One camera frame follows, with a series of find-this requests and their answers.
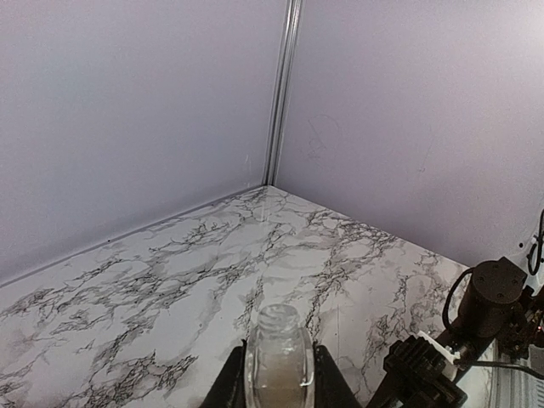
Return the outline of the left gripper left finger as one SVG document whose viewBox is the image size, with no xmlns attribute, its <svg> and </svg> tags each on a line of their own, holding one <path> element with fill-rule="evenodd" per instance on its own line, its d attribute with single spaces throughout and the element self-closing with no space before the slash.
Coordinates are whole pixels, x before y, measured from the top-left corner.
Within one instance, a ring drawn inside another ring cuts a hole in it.
<svg viewBox="0 0 544 408">
<path fill-rule="evenodd" d="M 245 344 L 234 347 L 216 377 L 201 408 L 245 408 Z"/>
</svg>

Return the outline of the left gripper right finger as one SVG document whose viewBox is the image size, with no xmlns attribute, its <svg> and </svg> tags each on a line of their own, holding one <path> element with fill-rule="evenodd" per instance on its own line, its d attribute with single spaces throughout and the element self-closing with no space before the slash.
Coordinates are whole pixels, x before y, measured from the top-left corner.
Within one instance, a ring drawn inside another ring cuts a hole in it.
<svg viewBox="0 0 544 408">
<path fill-rule="evenodd" d="M 326 346 L 314 343 L 314 407 L 360 408 L 361 405 Z"/>
</svg>

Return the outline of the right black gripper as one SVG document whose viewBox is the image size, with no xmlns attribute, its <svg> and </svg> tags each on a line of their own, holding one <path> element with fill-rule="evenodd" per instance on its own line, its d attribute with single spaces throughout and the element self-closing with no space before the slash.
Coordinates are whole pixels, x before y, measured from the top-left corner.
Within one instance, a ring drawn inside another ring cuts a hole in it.
<svg viewBox="0 0 544 408">
<path fill-rule="evenodd" d="M 395 342 L 383 360 L 386 376 L 368 405 L 392 407 L 461 407 L 467 394 L 445 377 L 445 359 L 422 338 Z"/>
</svg>

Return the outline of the clear nail polish bottle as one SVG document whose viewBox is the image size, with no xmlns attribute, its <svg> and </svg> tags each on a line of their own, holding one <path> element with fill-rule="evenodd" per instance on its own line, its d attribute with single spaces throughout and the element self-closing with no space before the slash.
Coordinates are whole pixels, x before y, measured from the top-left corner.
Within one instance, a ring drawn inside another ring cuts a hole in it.
<svg viewBox="0 0 544 408">
<path fill-rule="evenodd" d="M 246 343 L 247 407 L 315 405 L 315 358 L 298 311 L 287 304 L 263 307 Z"/>
</svg>

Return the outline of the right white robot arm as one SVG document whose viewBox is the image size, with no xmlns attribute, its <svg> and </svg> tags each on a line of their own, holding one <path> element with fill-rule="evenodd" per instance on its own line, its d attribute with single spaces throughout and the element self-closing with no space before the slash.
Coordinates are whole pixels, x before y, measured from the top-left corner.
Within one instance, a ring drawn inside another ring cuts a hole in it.
<svg viewBox="0 0 544 408">
<path fill-rule="evenodd" d="M 421 331 L 394 343 L 383 361 L 386 376 L 370 407 L 460 407 L 468 395 L 458 383 L 474 367 L 521 371 L 541 380 L 542 373 L 521 365 L 530 346 L 543 345 L 543 292 L 527 285 L 543 267 L 543 231 L 533 237 L 522 270 L 508 258 L 467 269 L 456 279 L 468 284 L 454 320 L 454 291 L 442 309 L 444 331 L 436 338 Z"/>
</svg>

